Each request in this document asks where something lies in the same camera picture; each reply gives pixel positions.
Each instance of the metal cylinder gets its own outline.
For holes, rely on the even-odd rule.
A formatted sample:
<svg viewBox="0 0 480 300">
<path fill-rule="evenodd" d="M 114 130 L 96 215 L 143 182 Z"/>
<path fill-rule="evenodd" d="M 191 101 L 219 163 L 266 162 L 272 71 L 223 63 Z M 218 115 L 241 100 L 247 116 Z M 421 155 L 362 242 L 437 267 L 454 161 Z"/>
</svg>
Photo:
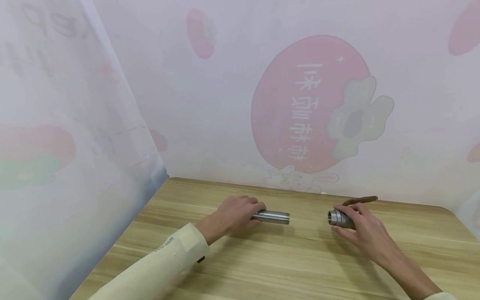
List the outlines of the metal cylinder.
<svg viewBox="0 0 480 300">
<path fill-rule="evenodd" d="M 260 220 L 267 223 L 290 224 L 290 214 L 282 212 L 274 212 L 271 210 L 261 210 L 252 216 L 252 219 Z"/>
<path fill-rule="evenodd" d="M 355 229 L 355 223 L 349 216 L 345 215 L 338 209 L 334 209 L 328 212 L 328 224 L 335 225 L 342 228 Z"/>
</svg>

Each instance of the brown object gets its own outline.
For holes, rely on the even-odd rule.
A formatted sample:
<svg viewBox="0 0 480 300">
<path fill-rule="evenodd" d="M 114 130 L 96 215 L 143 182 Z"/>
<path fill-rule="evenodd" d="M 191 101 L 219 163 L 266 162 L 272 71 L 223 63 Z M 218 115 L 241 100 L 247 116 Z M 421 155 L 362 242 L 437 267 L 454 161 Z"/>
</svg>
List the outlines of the brown object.
<svg viewBox="0 0 480 300">
<path fill-rule="evenodd" d="M 343 206 L 349 206 L 357 203 L 368 203 L 368 202 L 373 202 L 377 201 L 378 197 L 377 196 L 367 196 L 367 197 L 361 197 L 361 198 L 351 198 L 346 200 L 345 202 L 342 203 Z"/>
<path fill-rule="evenodd" d="M 220 239 L 166 299 L 407 299 L 383 269 L 324 222 L 326 212 L 348 198 L 186 179 L 162 185 L 71 299 L 88 299 L 228 195 L 254 196 L 268 209 L 289 212 L 290 225 L 265 223 Z M 458 299 L 478 298 L 480 243 L 455 215 L 437 206 L 386 201 L 369 209 L 440 288 Z"/>
</svg>

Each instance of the cream jacket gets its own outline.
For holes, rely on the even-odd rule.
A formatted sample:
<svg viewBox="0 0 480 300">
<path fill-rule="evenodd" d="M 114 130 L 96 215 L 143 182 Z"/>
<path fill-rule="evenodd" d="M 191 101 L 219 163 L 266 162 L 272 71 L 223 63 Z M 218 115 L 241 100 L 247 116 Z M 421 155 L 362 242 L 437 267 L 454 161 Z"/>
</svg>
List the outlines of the cream jacket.
<svg viewBox="0 0 480 300">
<path fill-rule="evenodd" d="M 171 235 L 157 250 L 104 285 L 90 300 L 160 299 L 207 253 L 205 238 L 194 225 L 188 224 Z M 440 293 L 425 300 L 456 299 L 450 294 Z"/>
</svg>

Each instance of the cartoon rabbit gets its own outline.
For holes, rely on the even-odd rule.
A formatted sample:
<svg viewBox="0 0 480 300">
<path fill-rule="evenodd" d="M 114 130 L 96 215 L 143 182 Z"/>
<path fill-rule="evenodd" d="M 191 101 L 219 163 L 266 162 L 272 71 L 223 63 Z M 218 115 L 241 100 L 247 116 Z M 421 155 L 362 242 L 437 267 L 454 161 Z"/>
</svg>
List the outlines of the cartoon rabbit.
<svg viewBox="0 0 480 300">
<path fill-rule="evenodd" d="M 270 178 L 265 178 L 264 183 L 275 186 L 276 188 L 301 192 L 322 192 L 319 183 L 327 181 L 335 183 L 338 181 L 338 175 L 333 173 L 315 173 L 307 174 L 295 171 L 295 166 L 288 165 L 283 169 L 270 169 L 268 171 Z"/>
</svg>

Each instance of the metal pipe fitting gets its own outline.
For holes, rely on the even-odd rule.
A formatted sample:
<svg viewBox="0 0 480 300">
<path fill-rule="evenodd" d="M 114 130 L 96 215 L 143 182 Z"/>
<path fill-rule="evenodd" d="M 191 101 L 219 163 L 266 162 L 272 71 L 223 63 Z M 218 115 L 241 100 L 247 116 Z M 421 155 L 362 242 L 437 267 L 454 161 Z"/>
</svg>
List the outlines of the metal pipe fitting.
<svg viewBox="0 0 480 300">
<path fill-rule="evenodd" d="M 328 212 L 328 224 L 339 226 L 342 228 L 355 229 L 355 223 L 349 216 L 345 215 L 338 209 L 334 209 Z"/>
<path fill-rule="evenodd" d="M 260 220 L 266 223 L 290 224 L 290 214 L 274 212 L 271 210 L 261 210 L 252 216 L 252 219 Z"/>
</svg>

